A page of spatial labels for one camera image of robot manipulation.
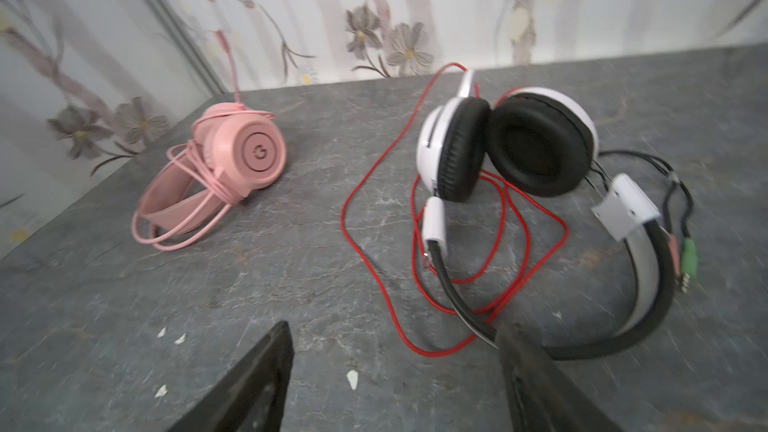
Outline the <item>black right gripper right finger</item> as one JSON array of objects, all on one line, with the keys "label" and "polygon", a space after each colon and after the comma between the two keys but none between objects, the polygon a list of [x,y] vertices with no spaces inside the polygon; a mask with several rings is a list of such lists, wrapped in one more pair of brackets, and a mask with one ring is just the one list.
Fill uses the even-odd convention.
[{"label": "black right gripper right finger", "polygon": [[508,407],[515,431],[618,431],[546,354],[538,337],[518,325],[496,332]]}]

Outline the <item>pink headphones with cable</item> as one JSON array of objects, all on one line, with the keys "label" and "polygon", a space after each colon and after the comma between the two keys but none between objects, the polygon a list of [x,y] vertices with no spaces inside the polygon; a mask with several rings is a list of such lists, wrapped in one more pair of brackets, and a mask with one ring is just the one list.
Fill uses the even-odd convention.
[{"label": "pink headphones with cable", "polygon": [[192,124],[193,137],[167,150],[161,169],[139,199],[131,233],[140,244],[175,251],[200,240],[249,195],[274,184],[287,147],[271,112],[241,98],[235,60],[222,31],[234,100],[208,107]]}]

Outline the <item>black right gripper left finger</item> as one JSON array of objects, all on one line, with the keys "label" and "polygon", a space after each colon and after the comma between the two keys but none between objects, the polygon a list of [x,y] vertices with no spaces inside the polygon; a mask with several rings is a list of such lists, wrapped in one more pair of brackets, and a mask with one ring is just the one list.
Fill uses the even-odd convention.
[{"label": "black right gripper left finger", "polygon": [[280,430],[293,359],[289,324],[279,321],[170,429]]}]

